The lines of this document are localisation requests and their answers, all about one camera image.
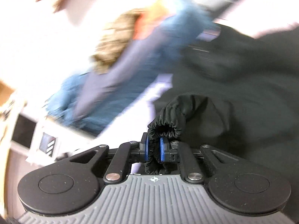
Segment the black circular pad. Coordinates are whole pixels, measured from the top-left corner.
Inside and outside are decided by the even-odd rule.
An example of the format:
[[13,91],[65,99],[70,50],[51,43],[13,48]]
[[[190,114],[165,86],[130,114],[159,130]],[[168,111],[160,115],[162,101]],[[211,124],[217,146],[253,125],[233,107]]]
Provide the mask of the black circular pad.
[[253,163],[225,164],[207,186],[219,204],[248,215],[281,210],[291,194],[291,185],[286,179]]
[[81,210],[99,191],[100,184],[91,166],[67,159],[28,173],[18,185],[26,210],[51,216]]
[[41,179],[38,186],[48,194],[61,194],[70,190],[74,185],[74,180],[64,174],[48,175]]
[[251,194],[261,193],[267,190],[269,185],[268,179],[254,173],[241,174],[235,179],[235,186],[239,190]]

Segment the metal bolt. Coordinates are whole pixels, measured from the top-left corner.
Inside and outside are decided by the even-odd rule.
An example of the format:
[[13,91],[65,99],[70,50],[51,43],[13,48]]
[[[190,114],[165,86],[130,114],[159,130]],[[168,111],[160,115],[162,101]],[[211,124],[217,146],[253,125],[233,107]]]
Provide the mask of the metal bolt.
[[106,175],[106,179],[109,181],[116,181],[120,179],[120,175],[118,173],[108,173]]
[[170,143],[171,148],[173,148],[173,149],[177,149],[177,148],[178,148],[178,143],[179,143],[179,141],[172,141],[172,142]]
[[190,180],[201,180],[202,175],[200,173],[190,173],[190,174],[188,174],[188,179],[190,179]]

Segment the black fabric bag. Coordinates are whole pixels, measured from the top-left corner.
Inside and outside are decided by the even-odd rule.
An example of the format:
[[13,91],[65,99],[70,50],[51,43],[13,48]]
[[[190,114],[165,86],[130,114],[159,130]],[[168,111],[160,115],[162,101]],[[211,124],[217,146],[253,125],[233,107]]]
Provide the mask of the black fabric bag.
[[173,88],[154,103],[147,172],[166,167],[159,136],[210,144],[283,174],[292,185],[284,213],[299,221],[298,48],[299,28],[255,40],[221,26],[212,42],[186,49]]

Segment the crosshair marking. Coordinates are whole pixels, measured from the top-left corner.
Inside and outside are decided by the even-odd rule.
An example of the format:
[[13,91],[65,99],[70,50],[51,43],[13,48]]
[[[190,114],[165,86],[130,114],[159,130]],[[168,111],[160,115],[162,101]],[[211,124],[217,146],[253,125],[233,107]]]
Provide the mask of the crosshair marking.
[[150,180],[150,181],[153,181],[153,182],[157,182],[157,181],[160,180],[160,179],[158,179],[157,177],[152,177],[152,178],[150,178],[149,180]]

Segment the ribbed gray surface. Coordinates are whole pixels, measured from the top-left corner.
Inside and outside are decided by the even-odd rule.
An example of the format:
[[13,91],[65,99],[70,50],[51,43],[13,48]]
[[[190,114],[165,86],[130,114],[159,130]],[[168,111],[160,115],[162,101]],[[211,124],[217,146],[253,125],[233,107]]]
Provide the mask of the ribbed gray surface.
[[23,224],[291,224],[277,212],[264,217],[244,217],[216,205],[201,185],[190,185],[179,175],[129,175],[118,185],[108,185],[85,210],[63,217],[25,213]]

